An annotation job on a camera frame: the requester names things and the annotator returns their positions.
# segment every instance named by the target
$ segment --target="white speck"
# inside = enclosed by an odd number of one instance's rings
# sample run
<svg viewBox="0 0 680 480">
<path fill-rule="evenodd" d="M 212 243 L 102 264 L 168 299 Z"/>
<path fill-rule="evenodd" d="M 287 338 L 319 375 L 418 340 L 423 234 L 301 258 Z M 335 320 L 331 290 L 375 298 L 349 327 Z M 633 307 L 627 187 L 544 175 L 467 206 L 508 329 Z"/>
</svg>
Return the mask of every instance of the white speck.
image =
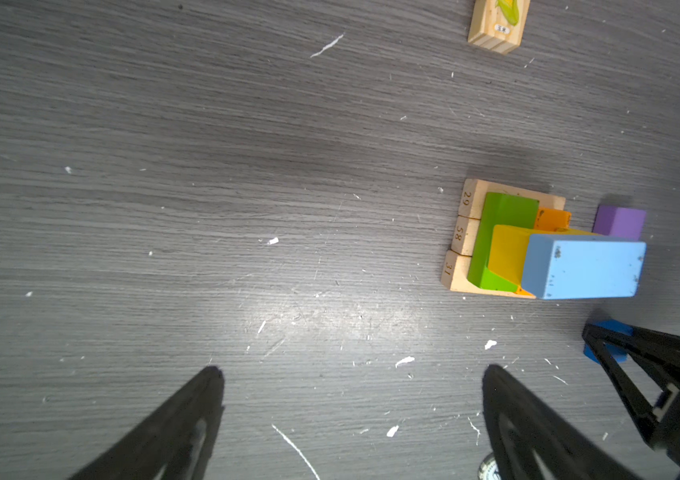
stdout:
<svg viewBox="0 0 680 480">
<path fill-rule="evenodd" d="M 481 436 L 481 430 L 476 428 L 475 425 L 473 425 L 473 422 L 470 421 L 470 418 L 468 418 L 468 422 L 470 423 L 470 426 L 473 428 L 473 430 L 476 430 L 476 445 L 479 444 L 479 437 Z"/>
<path fill-rule="evenodd" d="M 331 42 L 327 43 L 326 45 L 324 45 L 324 47 L 319 52 L 316 52 L 313 55 L 311 55 L 311 58 L 317 57 L 318 55 L 324 53 L 326 50 L 334 47 L 340 41 L 340 39 L 343 38 L 344 36 L 345 36 L 345 33 L 343 33 L 339 37 L 335 38 L 335 40 L 332 40 Z"/>
<path fill-rule="evenodd" d="M 302 459 L 303 459 L 303 461 L 305 461 L 305 464 L 307 465 L 307 467 L 311 470 L 311 472 L 313 472 L 313 475 L 316 477 L 316 480 L 321 480 L 321 477 L 318 476 L 318 474 L 316 473 L 316 470 L 313 468 L 313 465 L 311 465 L 311 463 L 310 463 L 310 462 L 307 460 L 307 458 L 302 454 L 302 452 L 300 452 L 300 449 L 297 448 L 297 446 L 296 446 L 294 443 L 292 443 L 292 440 L 290 440 L 289 437 L 287 437 L 286 435 L 284 435 L 284 433 L 282 433 L 281 430 L 279 430 L 277 426 L 271 424 L 271 427 L 273 427 L 273 429 L 276 430 L 276 431 L 278 432 L 278 435 L 284 437 L 284 439 L 287 441 L 287 443 L 289 444 L 289 446 L 292 447 L 292 448 L 294 448 L 295 451 L 302 457 Z"/>
<path fill-rule="evenodd" d="M 409 363 L 409 362 L 413 362 L 413 361 L 414 361 L 413 356 L 408 356 L 408 357 L 402 358 L 401 360 L 396 362 L 396 368 L 398 368 L 398 366 L 403 364 L 403 363 Z"/>
</svg>

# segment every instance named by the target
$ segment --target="colored block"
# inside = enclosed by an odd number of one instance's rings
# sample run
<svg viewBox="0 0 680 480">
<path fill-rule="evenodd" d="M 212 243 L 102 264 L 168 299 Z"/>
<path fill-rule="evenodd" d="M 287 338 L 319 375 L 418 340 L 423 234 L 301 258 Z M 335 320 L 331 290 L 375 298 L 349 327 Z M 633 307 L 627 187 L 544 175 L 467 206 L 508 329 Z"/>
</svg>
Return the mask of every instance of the colored block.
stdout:
<svg viewBox="0 0 680 480">
<path fill-rule="evenodd" d="M 488 193 L 516 195 L 517 197 L 526 197 L 539 202 L 539 206 L 550 208 L 553 210 L 563 210 L 566 199 L 556 195 L 544 194 L 525 188 L 511 187 L 509 185 L 496 184 L 486 180 L 476 180 L 469 178 L 465 180 L 463 186 L 463 196 L 460 197 L 460 210 L 457 212 L 460 216 L 467 216 L 468 218 L 475 218 L 481 220 L 481 213 L 483 212 L 484 201 Z"/>
<path fill-rule="evenodd" d="M 561 228 L 558 235 L 593 235 L 583 230 Z M 521 228 L 510 225 L 496 225 L 492 235 L 492 247 L 489 249 L 489 271 L 513 283 L 521 285 L 526 248 L 529 237 L 536 234 L 550 234 L 542 230 Z"/>
<path fill-rule="evenodd" d="M 622 206 L 599 205 L 595 214 L 593 233 L 621 236 L 630 240 L 641 237 L 646 211 Z"/>
<path fill-rule="evenodd" d="M 488 193 L 484 202 L 476 245 L 473 247 L 473 260 L 468 270 L 468 280 L 485 290 L 515 292 L 518 285 L 508 282 L 487 268 L 489 249 L 495 225 L 511 225 L 531 228 L 537 218 L 539 201 L 514 195 Z"/>
<path fill-rule="evenodd" d="M 443 268 L 441 269 L 441 283 L 452 292 L 479 293 L 483 295 L 509 296 L 512 298 L 535 298 L 535 296 L 530 293 L 519 295 L 515 292 L 480 289 L 468 281 L 469 268 L 469 256 L 458 255 L 456 252 L 449 250 L 447 252 L 447 258 L 443 261 Z"/>
<path fill-rule="evenodd" d="M 625 325 L 623 322 L 618 322 L 617 320 L 604 320 L 603 322 L 596 322 L 593 325 L 602 326 L 605 329 L 611 330 L 613 332 L 633 336 L 633 327 L 630 325 Z M 617 361 L 617 363 L 623 363 L 628 359 L 628 352 L 624 351 L 618 346 L 606 344 L 606 350 L 609 352 L 612 358 Z M 582 353 L 584 353 L 584 355 L 590 360 L 593 360 L 594 362 L 601 365 L 601 362 L 595 358 L 593 349 L 590 348 L 587 343 L 585 343 Z"/>
<path fill-rule="evenodd" d="M 468 42 L 492 52 L 507 54 L 521 44 L 529 0 L 508 0 L 509 16 L 495 0 L 476 0 Z"/>
<path fill-rule="evenodd" d="M 479 220 L 458 216 L 452 236 L 452 250 L 460 255 L 473 255 L 473 245 L 479 232 Z"/>
<path fill-rule="evenodd" d="M 521 287 L 544 300 L 633 296 L 645 254 L 615 236 L 531 235 Z"/>
<path fill-rule="evenodd" d="M 569 228 L 569 221 L 571 219 L 571 212 L 540 206 L 539 210 L 537 210 L 537 220 L 535 220 L 534 229 L 555 232 L 557 228 Z"/>
</svg>

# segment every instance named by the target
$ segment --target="gray wooden table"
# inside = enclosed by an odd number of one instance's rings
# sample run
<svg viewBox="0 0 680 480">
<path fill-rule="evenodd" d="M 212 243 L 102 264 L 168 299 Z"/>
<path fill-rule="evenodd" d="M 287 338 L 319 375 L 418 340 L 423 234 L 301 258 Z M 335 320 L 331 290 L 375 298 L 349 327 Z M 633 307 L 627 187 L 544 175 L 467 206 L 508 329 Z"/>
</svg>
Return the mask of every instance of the gray wooden table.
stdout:
<svg viewBox="0 0 680 480">
<path fill-rule="evenodd" d="M 0 2 L 0 478 L 69 475 L 208 362 L 211 478 L 313 478 L 271 425 L 324 480 L 473 478 L 490 363 L 672 478 L 579 334 L 595 306 L 680 334 L 680 2 L 534 0 L 507 57 L 471 10 Z M 648 210 L 638 295 L 443 289 L 467 177 L 578 228 Z"/>
</svg>

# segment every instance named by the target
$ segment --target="light blue block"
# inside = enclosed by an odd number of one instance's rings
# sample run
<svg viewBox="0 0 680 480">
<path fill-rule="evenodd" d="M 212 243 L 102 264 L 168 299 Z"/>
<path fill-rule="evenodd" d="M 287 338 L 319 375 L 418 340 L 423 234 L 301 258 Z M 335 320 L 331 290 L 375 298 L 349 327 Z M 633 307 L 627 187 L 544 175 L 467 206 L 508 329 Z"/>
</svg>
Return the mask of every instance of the light blue block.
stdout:
<svg viewBox="0 0 680 480">
<path fill-rule="evenodd" d="M 633 296 L 645 254 L 616 236 L 531 235 L 521 287 L 543 300 Z"/>
</svg>

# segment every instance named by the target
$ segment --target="orange block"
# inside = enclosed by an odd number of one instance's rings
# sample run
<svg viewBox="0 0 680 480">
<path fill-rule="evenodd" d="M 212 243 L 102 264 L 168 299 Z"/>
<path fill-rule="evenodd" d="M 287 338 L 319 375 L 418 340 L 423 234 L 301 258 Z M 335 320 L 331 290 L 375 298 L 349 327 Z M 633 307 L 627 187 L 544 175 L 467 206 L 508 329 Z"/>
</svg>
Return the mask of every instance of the orange block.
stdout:
<svg viewBox="0 0 680 480">
<path fill-rule="evenodd" d="M 534 223 L 534 230 L 555 232 L 557 228 L 569 228 L 569 221 L 571 219 L 571 212 L 541 207 L 537 210 L 537 219 Z"/>
</svg>

